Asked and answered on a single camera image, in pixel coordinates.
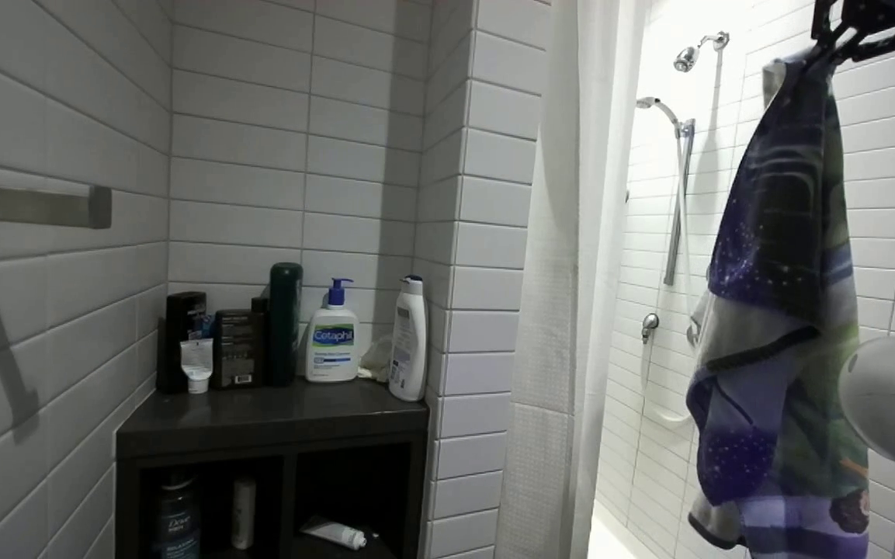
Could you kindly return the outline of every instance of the shower head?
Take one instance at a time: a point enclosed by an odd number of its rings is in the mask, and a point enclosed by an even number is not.
[[[710,41],[713,42],[713,50],[716,50],[718,53],[730,43],[730,33],[720,31],[716,35],[706,35],[703,37],[702,41],[699,41],[699,45],[682,49],[682,52],[678,53],[678,56],[675,57],[675,70],[692,70],[692,68],[696,66],[696,61],[699,59],[699,49],[702,49],[702,46]]]
[[[661,102],[658,98],[639,98],[637,99],[637,109],[650,109],[652,106],[656,106],[658,109],[664,113],[665,116],[668,117],[668,120],[671,121],[671,124],[674,125],[675,130],[678,130],[678,117],[675,116],[674,111],[668,109],[668,106]]]

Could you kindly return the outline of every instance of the shower curtain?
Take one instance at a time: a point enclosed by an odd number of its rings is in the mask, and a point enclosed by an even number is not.
[[[588,549],[647,10],[551,4],[497,559]]]

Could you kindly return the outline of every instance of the shower valve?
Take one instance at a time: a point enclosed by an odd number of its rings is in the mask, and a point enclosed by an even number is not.
[[[657,318],[657,315],[652,312],[643,318],[643,322],[641,322],[642,327],[640,329],[640,337],[643,340],[643,343],[646,345],[647,341],[650,339],[650,334],[654,333],[654,330],[657,329],[657,326],[661,324],[661,319]]]

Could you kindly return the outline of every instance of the dark shelf unit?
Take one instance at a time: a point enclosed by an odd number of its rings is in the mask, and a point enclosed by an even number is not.
[[[149,556],[152,503],[170,470],[195,471],[203,559],[415,559],[429,410],[352,381],[155,393],[116,433],[116,556]],[[254,477],[255,545],[230,546],[233,481]],[[320,514],[362,529],[351,551],[301,534]]]

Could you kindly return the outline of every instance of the towel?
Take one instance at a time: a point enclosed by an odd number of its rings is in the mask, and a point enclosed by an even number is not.
[[[858,344],[837,61],[783,64],[710,261],[686,395],[703,493],[689,522],[755,559],[863,559],[867,449],[837,391]]]

